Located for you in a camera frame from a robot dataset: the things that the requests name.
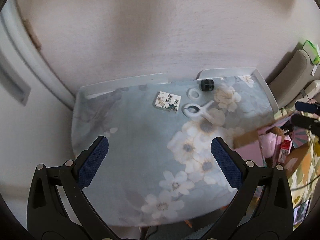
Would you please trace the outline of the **red milk drink carton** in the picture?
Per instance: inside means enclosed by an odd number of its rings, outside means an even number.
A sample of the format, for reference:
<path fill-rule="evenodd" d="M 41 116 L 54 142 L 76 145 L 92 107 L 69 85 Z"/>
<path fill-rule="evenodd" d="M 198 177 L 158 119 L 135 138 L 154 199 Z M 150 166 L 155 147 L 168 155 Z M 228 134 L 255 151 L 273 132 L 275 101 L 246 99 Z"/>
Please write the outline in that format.
<path fill-rule="evenodd" d="M 291 151 L 292 142 L 291 140 L 284 140 L 280 145 L 280 151 L 278 156 L 278 162 L 284 164 L 287 156 Z"/>

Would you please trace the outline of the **cardboard box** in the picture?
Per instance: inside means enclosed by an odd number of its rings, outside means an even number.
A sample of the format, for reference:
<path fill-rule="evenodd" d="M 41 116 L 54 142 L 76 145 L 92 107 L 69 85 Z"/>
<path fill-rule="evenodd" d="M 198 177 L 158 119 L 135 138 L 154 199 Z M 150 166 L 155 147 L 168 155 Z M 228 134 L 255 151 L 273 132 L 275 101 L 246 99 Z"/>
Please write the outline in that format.
<path fill-rule="evenodd" d="M 288 178 L 297 184 L 305 184 L 319 171 L 319 156 L 314 150 L 318 142 L 305 128 L 292 123 L 292 117 L 299 112 L 285 115 L 272 124 L 251 132 L 237 135 L 233 148 L 245 160 L 253 160 L 259 166 L 283 165 Z"/>

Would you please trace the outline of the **beige sofa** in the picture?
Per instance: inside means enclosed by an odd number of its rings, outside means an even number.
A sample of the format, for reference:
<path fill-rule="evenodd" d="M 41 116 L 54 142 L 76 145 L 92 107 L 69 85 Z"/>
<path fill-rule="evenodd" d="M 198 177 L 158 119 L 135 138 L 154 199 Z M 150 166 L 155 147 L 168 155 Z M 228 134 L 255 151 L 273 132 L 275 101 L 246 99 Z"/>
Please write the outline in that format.
<path fill-rule="evenodd" d="M 268 85 L 279 108 L 290 104 L 313 80 L 319 79 L 319 64 L 314 74 L 315 66 L 308 54 L 299 49 L 295 52 L 286 67 Z"/>

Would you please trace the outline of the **pink fluffy headband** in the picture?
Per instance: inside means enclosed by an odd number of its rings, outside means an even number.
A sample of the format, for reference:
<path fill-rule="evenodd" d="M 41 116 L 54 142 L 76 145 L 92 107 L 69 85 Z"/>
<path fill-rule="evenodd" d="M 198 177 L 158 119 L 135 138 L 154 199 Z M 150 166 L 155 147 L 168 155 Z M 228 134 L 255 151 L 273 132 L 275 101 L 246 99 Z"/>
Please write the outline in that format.
<path fill-rule="evenodd" d="M 260 150 L 264 158 L 272 158 L 280 151 L 283 137 L 274 133 L 262 134 L 259 136 Z"/>

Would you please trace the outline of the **white plastic clip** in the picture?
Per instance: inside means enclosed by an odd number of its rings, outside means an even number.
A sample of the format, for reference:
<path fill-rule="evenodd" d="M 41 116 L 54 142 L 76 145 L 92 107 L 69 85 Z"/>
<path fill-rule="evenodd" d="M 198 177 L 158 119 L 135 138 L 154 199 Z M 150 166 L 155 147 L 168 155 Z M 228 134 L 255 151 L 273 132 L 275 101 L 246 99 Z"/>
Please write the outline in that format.
<path fill-rule="evenodd" d="M 203 106 L 200 106 L 196 103 L 189 103 L 183 106 L 182 112 L 190 119 L 204 118 L 211 124 L 215 124 L 215 119 L 208 113 L 208 109 L 210 109 L 213 103 L 214 102 L 212 100 Z"/>

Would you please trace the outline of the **floral blue table cloth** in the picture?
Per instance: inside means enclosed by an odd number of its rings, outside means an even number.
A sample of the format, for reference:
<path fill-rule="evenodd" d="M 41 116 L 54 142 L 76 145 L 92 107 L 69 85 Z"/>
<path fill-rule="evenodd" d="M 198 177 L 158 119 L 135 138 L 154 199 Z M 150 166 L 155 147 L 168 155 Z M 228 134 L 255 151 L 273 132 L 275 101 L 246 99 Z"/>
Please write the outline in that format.
<path fill-rule="evenodd" d="M 269 100 L 255 76 L 215 79 L 211 92 L 195 80 L 142 85 L 75 102 L 72 145 L 79 154 L 102 135 L 108 154 L 84 193 L 106 224 L 151 226 L 205 215 L 233 199 L 230 187 L 211 153 L 221 137 L 229 147 L 237 135 L 273 121 Z M 199 90 L 199 100 L 187 91 Z M 178 112 L 156 108 L 159 91 L 181 96 Z M 190 119 L 183 106 L 212 100 L 204 118 Z"/>

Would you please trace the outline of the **white door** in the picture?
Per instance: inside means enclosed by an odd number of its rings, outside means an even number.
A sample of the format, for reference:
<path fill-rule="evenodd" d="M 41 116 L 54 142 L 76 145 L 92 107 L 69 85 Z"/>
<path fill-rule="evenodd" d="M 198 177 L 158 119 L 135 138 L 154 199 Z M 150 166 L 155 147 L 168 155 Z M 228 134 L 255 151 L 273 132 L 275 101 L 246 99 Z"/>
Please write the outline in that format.
<path fill-rule="evenodd" d="M 1 10 L 1 111 L 31 105 L 73 110 L 75 97 L 49 69 L 24 29 L 16 0 Z"/>

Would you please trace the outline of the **clear tape roll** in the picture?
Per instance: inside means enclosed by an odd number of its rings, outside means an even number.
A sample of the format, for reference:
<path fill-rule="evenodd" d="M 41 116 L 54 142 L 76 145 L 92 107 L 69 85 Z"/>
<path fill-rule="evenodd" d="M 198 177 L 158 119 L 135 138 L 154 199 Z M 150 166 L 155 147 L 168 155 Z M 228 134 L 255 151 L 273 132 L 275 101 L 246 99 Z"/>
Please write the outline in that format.
<path fill-rule="evenodd" d="M 193 101 L 197 101 L 199 100 L 201 94 L 199 92 L 198 89 L 196 88 L 190 88 L 188 91 L 187 91 L 187 96 L 190 100 L 193 100 Z"/>

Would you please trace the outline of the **black cosmetic jar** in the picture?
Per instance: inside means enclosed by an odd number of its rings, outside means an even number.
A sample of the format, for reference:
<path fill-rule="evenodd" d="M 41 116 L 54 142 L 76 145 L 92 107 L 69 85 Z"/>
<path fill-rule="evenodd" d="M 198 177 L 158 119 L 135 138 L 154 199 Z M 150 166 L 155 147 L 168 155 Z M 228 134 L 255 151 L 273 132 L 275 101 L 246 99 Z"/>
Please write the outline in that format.
<path fill-rule="evenodd" d="M 200 88 L 203 92 L 213 91 L 215 87 L 214 80 L 212 79 L 203 79 L 200 82 Z"/>

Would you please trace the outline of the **white table rim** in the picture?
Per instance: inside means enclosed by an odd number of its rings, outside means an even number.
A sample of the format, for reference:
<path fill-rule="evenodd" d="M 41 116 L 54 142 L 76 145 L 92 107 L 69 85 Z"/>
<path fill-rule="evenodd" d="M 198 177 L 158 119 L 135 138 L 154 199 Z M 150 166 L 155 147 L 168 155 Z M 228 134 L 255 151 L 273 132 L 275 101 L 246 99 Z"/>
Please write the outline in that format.
<path fill-rule="evenodd" d="M 269 103 L 272 107 L 273 113 L 277 113 L 278 111 L 278 104 L 267 85 L 266 81 L 264 80 L 263 76 L 257 70 L 257 68 L 212 68 L 212 69 L 205 69 L 200 71 L 197 75 L 195 80 L 200 82 L 204 79 L 218 79 L 222 77 L 236 77 L 236 76 L 255 76 L 258 83 L 262 87 L 263 91 L 265 92 Z M 172 82 L 183 82 L 183 81 L 190 81 L 191 78 L 189 77 L 170 77 L 168 73 L 157 73 L 157 74 L 148 74 L 148 75 L 140 75 L 134 77 L 126 77 L 123 79 L 116 79 L 111 81 L 104 81 L 99 82 L 92 85 L 82 86 L 80 87 L 77 95 L 76 95 L 76 102 L 80 100 L 81 96 L 84 96 L 86 99 L 95 98 L 100 95 L 104 95 L 107 93 L 111 93 L 117 89 L 124 88 L 124 87 L 132 87 L 132 86 L 141 86 L 141 85 L 148 85 L 148 84 L 165 84 L 165 83 L 172 83 Z"/>

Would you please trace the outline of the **white floral tissue pack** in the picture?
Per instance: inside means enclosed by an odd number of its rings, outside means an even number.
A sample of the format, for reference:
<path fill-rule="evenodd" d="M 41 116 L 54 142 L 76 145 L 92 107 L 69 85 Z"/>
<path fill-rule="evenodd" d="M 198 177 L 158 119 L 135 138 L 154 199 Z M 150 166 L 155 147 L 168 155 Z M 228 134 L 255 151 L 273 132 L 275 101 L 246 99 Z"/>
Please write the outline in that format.
<path fill-rule="evenodd" d="M 159 91 L 156 95 L 153 105 L 156 108 L 165 111 L 178 112 L 181 103 L 181 98 L 181 96 L 176 94 Z"/>

